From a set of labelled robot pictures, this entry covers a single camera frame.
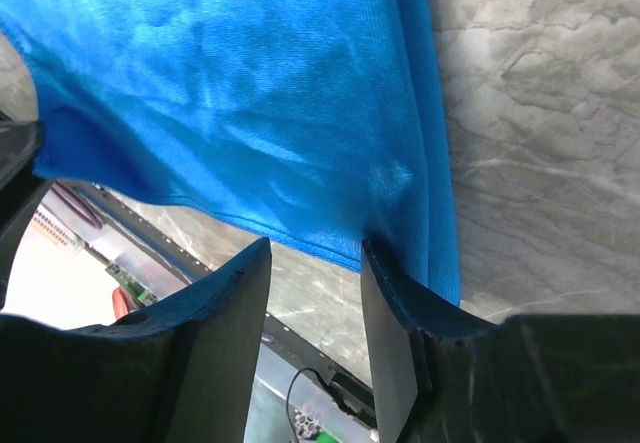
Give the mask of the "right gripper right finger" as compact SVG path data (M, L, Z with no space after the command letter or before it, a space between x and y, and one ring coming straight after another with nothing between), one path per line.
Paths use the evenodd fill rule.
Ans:
M523 314L493 324L361 247L361 299L383 442L635 442L639 319Z

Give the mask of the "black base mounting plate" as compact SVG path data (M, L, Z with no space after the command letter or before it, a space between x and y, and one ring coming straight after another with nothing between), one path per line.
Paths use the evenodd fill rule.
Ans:
M184 279L203 277L257 238L189 208L143 204L98 185L77 188ZM375 427L357 275L279 243L272 256L267 346L296 368L314 368L358 423Z

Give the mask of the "blue cloth napkin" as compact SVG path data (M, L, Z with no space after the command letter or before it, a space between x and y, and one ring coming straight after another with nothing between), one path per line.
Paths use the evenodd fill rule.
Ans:
M183 205L352 270L386 242L461 297L428 0L1 0L36 173Z

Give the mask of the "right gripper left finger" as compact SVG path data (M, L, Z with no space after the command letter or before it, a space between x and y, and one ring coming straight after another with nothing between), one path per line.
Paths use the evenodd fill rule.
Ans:
M270 241L109 326L1 319L5 442L240 442L271 280Z

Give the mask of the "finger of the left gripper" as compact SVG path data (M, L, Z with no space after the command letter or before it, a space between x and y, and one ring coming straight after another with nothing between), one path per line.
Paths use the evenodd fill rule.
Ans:
M21 239L50 181L34 174L42 145L41 126L1 113L1 307Z

